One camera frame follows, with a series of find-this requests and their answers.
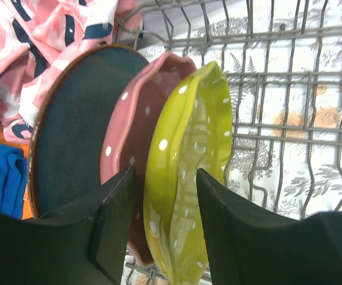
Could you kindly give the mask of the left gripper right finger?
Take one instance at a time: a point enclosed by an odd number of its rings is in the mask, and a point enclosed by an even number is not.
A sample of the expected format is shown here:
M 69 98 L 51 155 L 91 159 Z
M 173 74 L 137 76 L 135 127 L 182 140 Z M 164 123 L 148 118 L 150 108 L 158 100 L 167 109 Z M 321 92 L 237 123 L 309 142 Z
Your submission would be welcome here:
M 203 169 L 197 194 L 213 284 L 342 284 L 342 211 L 293 220 Z

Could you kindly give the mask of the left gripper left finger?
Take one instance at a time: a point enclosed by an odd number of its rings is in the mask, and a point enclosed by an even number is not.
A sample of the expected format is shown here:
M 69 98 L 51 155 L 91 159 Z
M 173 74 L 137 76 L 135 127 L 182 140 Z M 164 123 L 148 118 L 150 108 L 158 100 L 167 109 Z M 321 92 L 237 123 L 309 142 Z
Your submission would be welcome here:
M 126 167 L 38 219 L 0 213 L 0 284 L 119 284 L 135 180 Z

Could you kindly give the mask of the olive polka dot plate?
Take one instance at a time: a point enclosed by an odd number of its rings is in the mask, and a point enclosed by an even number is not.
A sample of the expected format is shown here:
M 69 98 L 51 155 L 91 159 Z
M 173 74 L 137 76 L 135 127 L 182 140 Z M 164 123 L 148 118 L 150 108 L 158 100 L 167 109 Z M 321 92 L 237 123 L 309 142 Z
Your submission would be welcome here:
M 170 284 L 198 284 L 208 267 L 197 196 L 197 170 L 224 182 L 232 151 L 227 78 L 212 61 L 182 80 L 157 121 L 144 183 L 144 228 Z

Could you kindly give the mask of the pink polka dot plate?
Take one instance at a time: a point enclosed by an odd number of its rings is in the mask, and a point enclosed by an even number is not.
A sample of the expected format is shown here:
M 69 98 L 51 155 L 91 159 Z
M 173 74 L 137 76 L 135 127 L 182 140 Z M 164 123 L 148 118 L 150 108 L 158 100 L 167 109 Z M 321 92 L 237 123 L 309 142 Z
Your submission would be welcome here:
M 107 182 L 127 166 L 135 167 L 137 196 L 128 250 L 143 266 L 154 263 L 143 222 L 143 192 L 148 153 L 163 106 L 173 89 L 196 71 L 191 58 L 164 52 L 125 87 L 110 117 L 100 159 L 100 180 Z

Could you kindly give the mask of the dark blue plate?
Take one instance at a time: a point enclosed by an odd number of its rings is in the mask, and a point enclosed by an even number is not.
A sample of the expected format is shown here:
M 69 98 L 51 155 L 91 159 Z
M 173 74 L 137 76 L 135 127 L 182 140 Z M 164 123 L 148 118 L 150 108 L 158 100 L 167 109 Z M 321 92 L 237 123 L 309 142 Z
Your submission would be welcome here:
M 114 107 L 148 64 L 130 47 L 101 45 L 76 57 L 48 91 L 33 128 L 28 191 L 36 218 L 100 186 L 100 158 Z

